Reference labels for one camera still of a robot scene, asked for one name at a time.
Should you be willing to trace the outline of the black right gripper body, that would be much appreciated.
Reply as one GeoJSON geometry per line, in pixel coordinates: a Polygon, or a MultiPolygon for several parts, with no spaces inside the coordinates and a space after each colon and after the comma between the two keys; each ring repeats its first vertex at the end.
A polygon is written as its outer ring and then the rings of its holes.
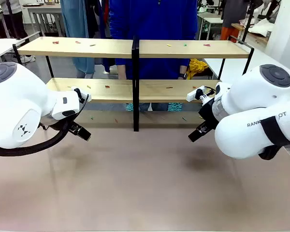
{"type": "Polygon", "coordinates": [[[204,122],[201,124],[202,127],[216,128],[218,120],[215,118],[212,110],[214,98],[205,103],[199,111],[199,115],[203,118],[204,122]]]}

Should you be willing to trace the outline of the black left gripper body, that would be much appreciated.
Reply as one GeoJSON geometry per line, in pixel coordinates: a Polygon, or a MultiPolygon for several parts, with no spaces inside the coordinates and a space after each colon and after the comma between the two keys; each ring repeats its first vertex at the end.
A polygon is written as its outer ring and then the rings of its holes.
{"type": "Polygon", "coordinates": [[[75,119],[78,117],[78,114],[70,115],[64,119],[57,121],[55,124],[51,125],[50,128],[56,131],[62,130],[78,130],[78,124],[75,123],[75,119]]]}

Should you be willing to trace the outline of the person's right hand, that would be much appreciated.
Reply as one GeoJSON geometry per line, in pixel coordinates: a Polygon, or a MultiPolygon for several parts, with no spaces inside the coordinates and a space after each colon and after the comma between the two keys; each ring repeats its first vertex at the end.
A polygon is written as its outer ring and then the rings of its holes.
{"type": "Polygon", "coordinates": [[[118,78],[119,80],[126,80],[126,66],[125,65],[117,65],[118,78]]]}

